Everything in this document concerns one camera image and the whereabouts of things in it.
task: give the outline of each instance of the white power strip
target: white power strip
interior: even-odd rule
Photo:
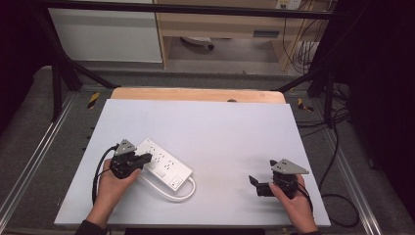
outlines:
[[[192,174],[189,167],[150,139],[144,140],[135,152],[138,155],[152,154],[152,161],[145,164],[144,167],[174,191],[177,191]]]

